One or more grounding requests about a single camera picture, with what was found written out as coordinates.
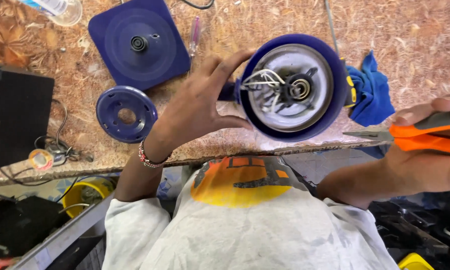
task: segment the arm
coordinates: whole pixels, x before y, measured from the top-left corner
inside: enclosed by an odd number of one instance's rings
[[[447,111],[450,95],[398,112],[394,124],[409,126],[433,112]],[[450,156],[423,150],[404,152],[396,145],[383,159],[340,168],[317,186],[320,199],[330,198],[361,209],[377,199],[441,191],[450,191]]]
[[[216,101],[228,78],[253,52],[241,50],[224,61],[210,57],[186,79],[143,143],[151,162],[160,163],[180,145],[222,128],[252,129],[245,119],[219,115]],[[120,175],[115,199],[134,202],[154,198],[162,169],[144,166],[137,147]]]

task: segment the white t-shirt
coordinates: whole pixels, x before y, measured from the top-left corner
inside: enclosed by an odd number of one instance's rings
[[[158,199],[113,199],[104,270],[398,269],[369,211],[314,198],[278,156],[214,160],[174,218]]]

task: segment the person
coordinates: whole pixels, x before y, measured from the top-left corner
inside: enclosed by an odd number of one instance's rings
[[[217,97],[253,51],[206,59],[181,85],[120,175],[106,214],[103,269],[397,269],[367,211],[376,199],[450,191],[450,156],[403,152],[327,175],[313,197],[279,156],[213,160],[194,172],[173,219],[156,191],[161,163],[182,144],[252,126],[216,111]],[[396,114],[408,126],[450,111],[450,95]]]

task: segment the orange graphic print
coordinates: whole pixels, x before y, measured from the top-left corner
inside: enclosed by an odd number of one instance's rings
[[[204,165],[190,194],[210,205],[248,208],[288,191],[290,173],[277,156],[225,157]]]

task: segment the blue round plate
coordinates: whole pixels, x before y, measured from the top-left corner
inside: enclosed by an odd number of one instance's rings
[[[247,118],[252,123],[252,125],[254,125],[258,130],[260,130],[269,138],[283,142],[300,142],[317,136],[335,121],[338,114],[342,110],[342,107],[345,104],[345,98],[347,97],[347,75],[338,55],[324,41],[307,34],[285,34],[273,40],[270,40],[269,42],[261,46],[257,50],[257,52],[255,52],[255,54],[250,58],[250,61],[245,67],[242,78],[247,78],[252,74],[252,71],[257,65],[258,61],[262,57],[264,57],[265,54],[278,46],[286,44],[302,44],[309,46],[319,52],[330,66],[334,80],[334,91],[332,100],[330,101],[325,114],[313,125],[303,130],[295,132],[280,132],[266,126],[258,119],[258,117],[253,112],[252,106],[250,104],[248,91],[240,91],[239,103],[245,110]],[[239,79],[236,82],[236,91],[238,91],[240,85],[241,80]]]
[[[103,130],[120,142],[139,143],[158,119],[157,109],[142,91],[124,85],[103,92],[97,101],[97,119]],[[121,109],[135,114],[135,121],[125,124],[118,118]]]

